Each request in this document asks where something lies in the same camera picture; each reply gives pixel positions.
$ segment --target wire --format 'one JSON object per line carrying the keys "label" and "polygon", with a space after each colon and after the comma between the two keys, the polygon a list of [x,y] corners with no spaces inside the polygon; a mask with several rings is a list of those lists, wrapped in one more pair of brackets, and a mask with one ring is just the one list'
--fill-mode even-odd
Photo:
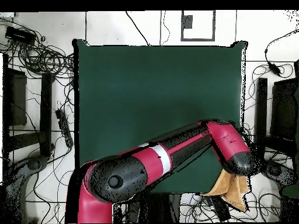
{"label": "wire", "polygon": [[[272,214],[272,215],[276,216],[278,219],[280,219],[280,212],[279,212],[280,207],[275,207],[273,205],[266,207],[260,203],[261,199],[267,195],[272,195],[279,199],[278,196],[276,196],[275,194],[272,194],[272,193],[265,193],[265,194],[262,194],[259,197],[259,199],[257,200],[257,197],[255,196],[255,194],[252,192],[251,192],[251,194],[254,196],[255,200],[248,201],[247,203],[251,203],[251,202],[255,203],[255,206],[248,207],[251,209],[255,209],[255,211],[256,211],[255,215],[249,216],[247,213],[243,212],[243,214],[246,216],[236,217],[236,216],[232,215],[232,212],[235,211],[235,209],[230,208],[229,212],[231,214],[232,220],[236,220],[236,222],[248,222],[248,221],[257,222],[256,219],[260,215],[262,217],[263,221],[266,221],[266,219],[263,217],[263,216],[266,216],[266,214],[262,212],[263,210],[266,211],[268,216],[269,216],[269,214]],[[195,204],[181,204],[180,205],[180,207],[185,207],[185,206],[189,207],[186,214],[184,214],[180,210],[180,214],[182,216],[185,216],[185,222],[190,222],[190,218],[189,218],[189,220],[187,220],[187,217],[189,217],[189,216],[193,217],[193,222],[214,222],[215,220],[219,220],[213,207],[211,208],[208,206],[206,198],[207,197],[199,198],[199,200],[196,201]],[[214,213],[213,216],[208,216],[208,214],[207,214],[208,212]]]}
{"label": "wire", "polygon": [[[70,170],[70,171],[66,171],[66,172],[62,175],[61,179],[58,181],[59,184],[58,184],[58,188],[57,188],[57,202],[58,202],[58,191],[59,191],[59,186],[60,186],[60,184],[63,184],[63,183],[61,182],[61,180],[63,179],[63,177],[64,177],[67,173],[72,173],[72,172],[73,172],[72,170]],[[57,223],[58,223],[58,224],[61,224],[60,221],[58,220],[58,211],[57,211],[57,218],[56,218],[56,220],[57,220]]]}
{"label": "wire", "polygon": [[40,196],[37,195],[35,189],[36,189],[36,184],[37,184],[37,181],[39,180],[39,173],[37,173],[37,178],[36,178],[36,181],[35,181],[35,184],[33,186],[33,191],[34,191],[34,194],[35,196],[37,196],[40,200],[44,201],[48,206],[49,206],[49,210],[47,211],[47,213],[45,214],[43,220],[41,220],[41,223],[40,224],[43,224],[45,218],[47,217],[47,215],[49,214],[50,210],[51,210],[51,205],[46,201],[44,200],[43,198],[41,198]]}
{"label": "wire", "polygon": [[266,49],[265,49],[265,58],[266,58],[266,61],[267,61],[268,63],[270,63],[270,62],[268,61],[268,58],[267,58],[267,52],[268,52],[268,48],[269,48],[269,46],[270,46],[273,42],[275,42],[275,41],[277,41],[277,40],[280,40],[280,39],[283,38],[283,37],[290,36],[291,34],[296,34],[297,32],[299,32],[299,30],[298,30],[298,29],[295,29],[295,30],[293,30],[293,31],[291,31],[291,32],[289,32],[289,33],[287,33],[287,34],[285,34],[285,35],[279,37],[279,38],[276,38],[276,39],[272,40],[272,41],[267,45],[267,47],[266,47]]}
{"label": "wire", "polygon": [[[283,70],[283,73],[280,74],[280,77],[282,77],[282,78],[289,78],[289,77],[293,74],[293,72],[294,72],[294,68],[293,68],[293,66],[292,66],[291,64],[283,64],[283,65],[278,66],[278,68],[283,68],[283,69],[284,69],[284,66],[291,66],[291,73],[290,73],[289,75],[287,75],[287,76],[282,76],[282,74],[284,74],[284,70]],[[254,99],[254,101],[256,101],[256,99],[253,98],[253,95],[255,94],[255,90],[256,90],[255,82],[256,82],[261,76],[263,76],[264,74],[270,72],[270,70],[267,70],[267,67],[269,68],[269,65],[266,65],[266,64],[264,64],[264,65],[259,65],[259,66],[257,66],[257,67],[253,70],[253,72],[252,72],[252,83],[251,83],[251,85],[249,86],[249,89],[248,89],[249,98],[245,99],[245,101],[246,101],[246,100],[249,100],[249,99]],[[255,71],[256,71],[258,68],[263,68],[264,71],[263,71],[262,73],[256,73]],[[253,75],[259,75],[259,76],[258,76],[255,80],[253,80]],[[253,105],[247,107],[244,111],[247,111],[249,108],[255,106],[256,104],[257,104],[257,102],[256,102],[255,104],[253,104]]]}
{"label": "wire", "polygon": [[138,32],[140,33],[140,35],[143,37],[143,39],[145,40],[145,42],[147,43],[147,46],[149,46],[147,39],[143,36],[143,34],[140,32],[139,28],[136,26],[135,22],[133,21],[133,19],[131,18],[131,16],[128,14],[128,12],[126,11],[126,15],[130,18],[130,20],[132,21],[133,25],[136,27],[136,29],[138,30]]}
{"label": "wire", "polygon": [[164,45],[164,43],[166,43],[166,42],[169,40],[169,37],[170,37],[170,35],[171,35],[171,32],[169,31],[168,27],[166,27],[165,22],[164,22],[164,21],[165,21],[165,15],[166,15],[166,11],[164,12],[163,25],[164,25],[164,27],[165,27],[165,28],[167,29],[167,31],[168,31],[168,37],[167,37],[167,40],[164,41],[162,45]]}

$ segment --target tan cloth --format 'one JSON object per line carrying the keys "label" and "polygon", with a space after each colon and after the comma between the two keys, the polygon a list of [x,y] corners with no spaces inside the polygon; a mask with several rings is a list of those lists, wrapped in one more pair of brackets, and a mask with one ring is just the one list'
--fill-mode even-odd
{"label": "tan cloth", "polygon": [[222,195],[223,200],[227,203],[245,212],[246,206],[242,194],[248,192],[250,189],[246,176],[236,176],[223,169],[212,190],[202,196]]}

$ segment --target circular cap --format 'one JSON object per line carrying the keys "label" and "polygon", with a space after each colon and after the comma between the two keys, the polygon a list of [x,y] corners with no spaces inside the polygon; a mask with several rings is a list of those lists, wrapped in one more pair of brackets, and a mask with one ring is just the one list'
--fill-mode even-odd
{"label": "circular cap", "polygon": [[123,184],[121,177],[117,176],[117,175],[111,176],[109,178],[109,182],[108,183],[109,183],[109,186],[112,187],[112,188],[119,188]]}
{"label": "circular cap", "polygon": [[269,167],[269,173],[273,176],[279,176],[281,173],[281,168],[275,164],[271,164]]}

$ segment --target green board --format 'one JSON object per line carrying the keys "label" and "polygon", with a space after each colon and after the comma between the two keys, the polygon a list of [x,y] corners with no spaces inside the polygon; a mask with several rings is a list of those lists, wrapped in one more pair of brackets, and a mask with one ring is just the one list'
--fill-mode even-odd
{"label": "green board", "polygon": [[[205,118],[239,123],[243,42],[232,48],[77,45],[81,164]],[[209,149],[153,191],[205,193],[220,173]]]}

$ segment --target red robot arm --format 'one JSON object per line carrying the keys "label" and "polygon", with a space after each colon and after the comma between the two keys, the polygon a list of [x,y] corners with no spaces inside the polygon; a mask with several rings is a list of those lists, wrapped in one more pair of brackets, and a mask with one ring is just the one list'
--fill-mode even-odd
{"label": "red robot arm", "polygon": [[65,223],[112,223],[112,204],[127,201],[211,144],[222,167],[249,175],[255,160],[234,126],[202,120],[96,161],[74,172],[67,195]]}

